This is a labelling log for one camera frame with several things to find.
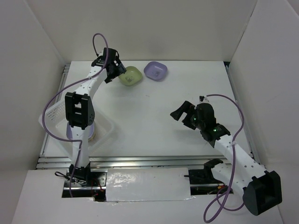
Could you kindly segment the green plate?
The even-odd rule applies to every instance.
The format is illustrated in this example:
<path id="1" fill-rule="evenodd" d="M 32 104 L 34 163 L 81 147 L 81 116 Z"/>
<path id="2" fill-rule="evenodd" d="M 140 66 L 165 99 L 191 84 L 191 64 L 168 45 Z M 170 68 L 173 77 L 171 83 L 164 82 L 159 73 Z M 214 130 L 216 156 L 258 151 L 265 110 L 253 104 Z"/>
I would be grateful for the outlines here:
<path id="1" fill-rule="evenodd" d="M 142 73 L 134 66 L 126 67 L 126 72 L 118 76 L 120 82 L 125 86 L 133 86 L 142 79 Z"/>

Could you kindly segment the purple plate back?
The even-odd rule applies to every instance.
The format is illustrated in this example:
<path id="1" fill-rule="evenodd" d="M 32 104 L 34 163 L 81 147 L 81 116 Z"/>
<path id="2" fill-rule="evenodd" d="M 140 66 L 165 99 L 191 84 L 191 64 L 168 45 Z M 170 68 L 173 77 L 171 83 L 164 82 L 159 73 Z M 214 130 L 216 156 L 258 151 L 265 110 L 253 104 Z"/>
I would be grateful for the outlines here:
<path id="1" fill-rule="evenodd" d="M 154 81 L 162 81 L 166 77 L 168 68 L 160 62 L 151 61 L 145 66 L 143 72 L 146 77 Z"/>

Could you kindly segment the purple plate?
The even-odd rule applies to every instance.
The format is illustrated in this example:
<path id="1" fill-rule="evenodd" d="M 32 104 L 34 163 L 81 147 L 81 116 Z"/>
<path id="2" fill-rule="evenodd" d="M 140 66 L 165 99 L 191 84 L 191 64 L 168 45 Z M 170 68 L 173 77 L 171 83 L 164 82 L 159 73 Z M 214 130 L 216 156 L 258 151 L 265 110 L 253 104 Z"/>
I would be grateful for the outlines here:
<path id="1" fill-rule="evenodd" d="M 95 136 L 95 123 L 92 123 L 89 131 L 88 141 L 91 141 L 94 138 L 94 136 Z M 69 140 L 72 139 L 72 130 L 69 122 L 67 123 L 67 127 L 66 127 L 66 137 Z"/>
<path id="2" fill-rule="evenodd" d="M 143 72 L 146 77 L 154 81 L 162 81 L 166 77 L 168 68 L 160 62 L 151 61 L 145 66 Z"/>

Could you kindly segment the white plastic bin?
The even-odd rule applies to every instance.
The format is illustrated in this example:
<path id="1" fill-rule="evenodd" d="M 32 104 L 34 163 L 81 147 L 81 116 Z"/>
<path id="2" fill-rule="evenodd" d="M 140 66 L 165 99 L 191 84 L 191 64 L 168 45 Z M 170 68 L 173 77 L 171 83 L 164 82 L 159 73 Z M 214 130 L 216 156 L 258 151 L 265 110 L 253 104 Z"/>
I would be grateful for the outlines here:
<path id="1" fill-rule="evenodd" d="M 114 123 L 102 114 L 102 111 L 99 110 L 96 106 L 94 107 L 95 111 L 95 136 L 88 143 L 88 152 L 89 155 L 94 154 L 96 151 L 100 150 L 100 147 L 104 145 L 106 140 L 110 138 L 110 134 L 114 130 Z M 55 136 L 67 139 L 66 137 L 66 127 L 67 119 L 65 117 L 65 102 L 60 100 L 53 106 L 47 109 L 44 122 L 47 129 Z M 72 156 L 72 143 L 60 141 L 54 139 L 55 144 L 61 150 L 61 152 L 67 156 Z"/>

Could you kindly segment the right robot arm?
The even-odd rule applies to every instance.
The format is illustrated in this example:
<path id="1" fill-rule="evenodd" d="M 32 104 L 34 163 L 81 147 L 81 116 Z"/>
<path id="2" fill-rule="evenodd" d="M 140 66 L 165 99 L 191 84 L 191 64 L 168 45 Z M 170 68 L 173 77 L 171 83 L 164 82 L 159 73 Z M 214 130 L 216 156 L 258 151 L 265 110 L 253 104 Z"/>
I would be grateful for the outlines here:
<path id="1" fill-rule="evenodd" d="M 213 183 L 216 180 L 230 186 L 243 200 L 248 211 L 258 216 L 282 202 L 281 180 L 275 171 L 267 171 L 251 158 L 233 139 L 229 130 L 217 123 L 214 109 L 209 103 L 193 105 L 185 101 L 170 116 L 179 120 L 186 116 L 183 124 L 199 129 L 203 139 L 218 150 L 230 163 L 226 166 L 220 159 L 204 164 L 202 180 Z"/>

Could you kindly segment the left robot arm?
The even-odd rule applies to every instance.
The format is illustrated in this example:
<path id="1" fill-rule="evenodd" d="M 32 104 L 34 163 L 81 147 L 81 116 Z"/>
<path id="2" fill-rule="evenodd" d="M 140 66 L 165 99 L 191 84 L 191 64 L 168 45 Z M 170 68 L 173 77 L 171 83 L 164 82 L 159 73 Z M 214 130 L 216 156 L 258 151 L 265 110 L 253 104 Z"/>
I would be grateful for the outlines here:
<path id="1" fill-rule="evenodd" d="M 109 83 L 126 69 L 117 50 L 104 48 L 91 64 L 91 70 L 74 92 L 64 98 L 66 120 L 71 130 L 72 156 L 69 173 L 81 186 L 92 184 L 88 136 L 95 119 L 92 99 L 102 82 Z"/>

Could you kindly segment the white cover panel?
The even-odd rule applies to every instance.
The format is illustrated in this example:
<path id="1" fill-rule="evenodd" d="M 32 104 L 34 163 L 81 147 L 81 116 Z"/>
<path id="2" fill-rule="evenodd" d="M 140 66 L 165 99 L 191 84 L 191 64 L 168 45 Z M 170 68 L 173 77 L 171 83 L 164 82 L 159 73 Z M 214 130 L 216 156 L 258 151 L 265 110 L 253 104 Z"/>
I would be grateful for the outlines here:
<path id="1" fill-rule="evenodd" d="M 192 198 L 187 168 L 109 169 L 108 202 L 183 201 Z"/>

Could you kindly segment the aluminium rail frame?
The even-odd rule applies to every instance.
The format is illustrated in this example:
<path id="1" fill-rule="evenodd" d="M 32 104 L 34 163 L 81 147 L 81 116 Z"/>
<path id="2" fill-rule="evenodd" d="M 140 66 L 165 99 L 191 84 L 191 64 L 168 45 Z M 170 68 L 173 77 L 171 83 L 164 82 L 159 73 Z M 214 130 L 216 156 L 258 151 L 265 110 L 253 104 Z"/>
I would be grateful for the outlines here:
<path id="1" fill-rule="evenodd" d="M 222 158 L 199 131 L 175 121 L 170 113 L 185 101 L 197 104 L 201 95 L 209 95 L 217 121 L 235 133 L 241 121 L 229 101 L 234 95 L 225 64 L 166 61 L 165 65 L 168 73 L 161 82 L 144 77 L 125 86 L 116 78 L 96 91 L 93 106 L 114 123 L 114 130 L 90 156 L 93 168 L 199 165 Z"/>

